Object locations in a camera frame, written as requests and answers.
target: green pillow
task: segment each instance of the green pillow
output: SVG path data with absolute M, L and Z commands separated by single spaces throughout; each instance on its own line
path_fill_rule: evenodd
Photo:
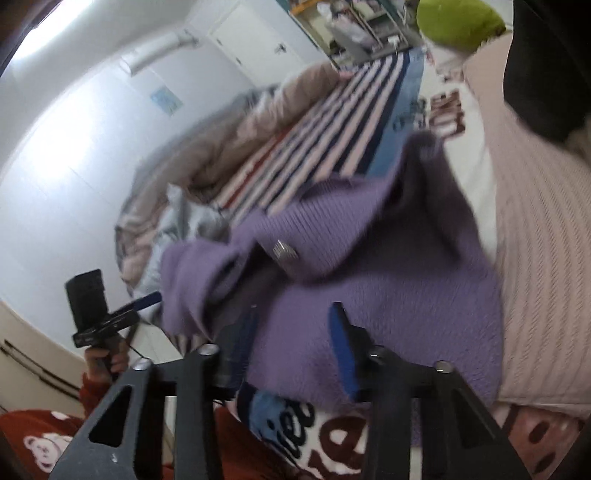
M 481 0 L 421 0 L 417 24 L 433 42 L 467 51 L 505 31 L 503 19 Z

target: purple knit sweater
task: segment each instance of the purple knit sweater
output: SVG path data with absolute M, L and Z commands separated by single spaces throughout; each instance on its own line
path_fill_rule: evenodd
M 276 258 L 277 241 L 297 255 Z M 196 239 L 162 261 L 163 328 L 215 338 L 248 306 L 261 315 L 247 380 L 319 408 L 350 407 L 327 313 L 406 360 L 448 360 L 485 402 L 501 380 L 499 284 L 441 141 L 412 135 L 387 178 L 330 179 L 285 211 L 252 212 L 228 244 Z

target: hand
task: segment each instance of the hand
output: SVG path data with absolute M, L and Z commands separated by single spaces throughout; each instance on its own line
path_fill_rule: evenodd
M 109 355 L 109 351 L 103 348 L 90 347 L 84 352 L 86 360 L 86 376 L 88 380 L 96 383 L 112 383 L 111 374 L 102 362 L 102 359 Z M 111 358 L 111 373 L 120 374 L 129 367 L 129 347 L 122 341 L 119 344 L 119 353 Z

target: black cloth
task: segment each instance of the black cloth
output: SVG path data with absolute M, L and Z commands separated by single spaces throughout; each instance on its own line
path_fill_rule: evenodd
M 505 101 L 538 135 L 562 142 L 591 111 L 587 2 L 515 0 Z

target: striped rug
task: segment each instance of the striped rug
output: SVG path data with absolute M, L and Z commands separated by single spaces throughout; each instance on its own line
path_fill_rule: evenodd
M 385 132 L 392 130 L 391 114 L 409 65 L 420 62 L 422 74 L 422 61 L 410 51 L 364 64 L 349 82 L 254 154 L 214 203 L 236 224 L 255 206 L 269 214 L 280 211 L 310 181 L 333 174 L 365 175 Z

